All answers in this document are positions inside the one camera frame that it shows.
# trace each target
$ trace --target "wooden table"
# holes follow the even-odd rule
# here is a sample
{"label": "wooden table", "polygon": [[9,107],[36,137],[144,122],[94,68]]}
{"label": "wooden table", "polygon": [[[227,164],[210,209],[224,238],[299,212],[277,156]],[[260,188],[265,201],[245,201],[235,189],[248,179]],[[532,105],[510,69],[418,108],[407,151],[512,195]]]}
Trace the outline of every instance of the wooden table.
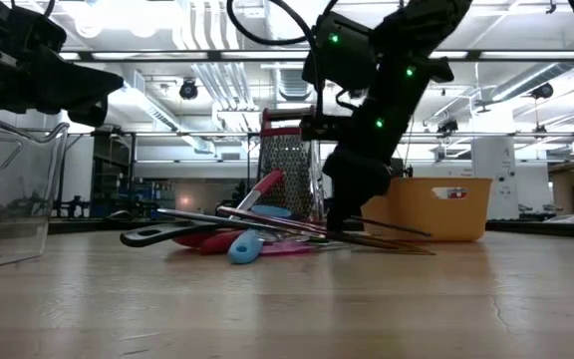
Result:
{"label": "wooden table", "polygon": [[117,233],[0,267],[0,358],[574,358],[574,239],[233,266]]}

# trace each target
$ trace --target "orange basket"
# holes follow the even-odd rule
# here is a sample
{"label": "orange basket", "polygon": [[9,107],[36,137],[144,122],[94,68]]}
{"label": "orange basket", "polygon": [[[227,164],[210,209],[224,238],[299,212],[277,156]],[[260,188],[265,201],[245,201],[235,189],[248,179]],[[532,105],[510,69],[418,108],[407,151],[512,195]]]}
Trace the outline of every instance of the orange basket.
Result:
{"label": "orange basket", "polygon": [[492,179],[392,179],[385,196],[362,207],[363,217],[431,233],[418,234],[365,224],[375,236],[398,240],[476,241],[484,235]]}

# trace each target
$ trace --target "green led light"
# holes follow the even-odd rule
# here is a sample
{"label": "green led light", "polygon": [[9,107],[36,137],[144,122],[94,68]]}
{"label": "green led light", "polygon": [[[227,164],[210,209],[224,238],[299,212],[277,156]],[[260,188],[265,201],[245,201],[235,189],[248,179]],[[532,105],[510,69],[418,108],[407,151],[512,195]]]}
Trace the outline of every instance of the green led light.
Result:
{"label": "green led light", "polygon": [[338,44],[340,42],[340,36],[337,34],[329,35],[329,41],[333,42],[334,44]]}

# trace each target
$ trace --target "ceiling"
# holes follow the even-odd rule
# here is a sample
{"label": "ceiling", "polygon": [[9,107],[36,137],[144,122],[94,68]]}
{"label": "ceiling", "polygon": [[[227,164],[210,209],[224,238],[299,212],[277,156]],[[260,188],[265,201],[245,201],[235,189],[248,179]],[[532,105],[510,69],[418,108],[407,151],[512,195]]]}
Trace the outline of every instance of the ceiling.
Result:
{"label": "ceiling", "polygon": [[[44,7],[47,1],[17,0],[17,6],[31,9]],[[101,12],[91,13],[88,3],[79,0],[61,0],[53,13],[52,19],[64,27],[69,34],[64,48],[67,51],[144,51],[144,50],[192,50],[185,41],[193,43],[194,49],[232,49],[232,37],[236,45],[244,50],[266,49],[243,38],[241,34],[229,32],[230,22],[223,12],[224,4],[219,0],[97,0],[95,6],[105,3],[109,15],[103,17]],[[286,0],[311,24],[325,6],[320,0]],[[574,50],[574,16],[564,0],[553,0],[557,9],[546,14],[550,1],[545,0],[474,0],[467,17],[458,29],[440,46],[441,50],[528,50],[533,56],[538,50]],[[264,37],[299,36],[298,28],[280,9],[273,4],[266,5],[262,0],[239,0],[235,2],[240,21],[253,33]],[[398,8],[398,1],[382,0],[341,0],[335,11],[356,20],[366,26],[378,25],[382,18]],[[85,34],[84,30],[97,27],[98,34]],[[150,32],[147,37],[135,33]],[[471,106],[474,100],[485,100],[493,96],[493,89],[502,89],[517,76],[533,76],[553,63],[526,62],[480,62],[451,63],[455,81],[448,84],[431,84],[426,91],[415,113],[412,131],[422,132],[425,129],[434,131],[437,124],[447,118],[456,118],[461,131],[492,131],[493,125],[480,125],[477,112],[480,108]],[[166,116],[174,119],[184,131],[253,131],[257,129],[258,115],[249,109],[249,104],[260,110],[276,107],[308,106],[313,96],[306,101],[289,103],[278,95],[277,71],[285,66],[270,62],[246,62],[241,64],[248,93],[251,99],[244,105],[246,117],[240,123],[235,114],[219,115],[218,101],[214,101],[202,83],[202,77],[196,71],[210,71],[212,76],[221,76],[234,97],[239,101],[241,95],[231,81],[232,74],[222,65],[211,68],[210,64],[189,63],[112,63],[95,64],[94,66],[121,73],[134,87],[134,72],[143,76],[144,85],[140,88],[146,96],[162,110]],[[496,117],[512,117],[515,129],[531,131],[536,122],[548,124],[555,132],[574,132],[574,67],[558,76],[550,78],[554,95],[548,100],[540,100],[535,107],[531,98],[517,94],[512,99],[497,105],[491,105],[490,114]],[[183,100],[178,92],[183,79],[198,78],[198,96],[193,100]],[[328,87],[324,93],[325,112],[341,114],[343,109],[334,102],[334,95],[339,89]],[[168,131],[168,128],[157,124],[144,110],[140,102],[130,97],[111,97],[111,112],[108,122],[122,126],[126,130]]]}

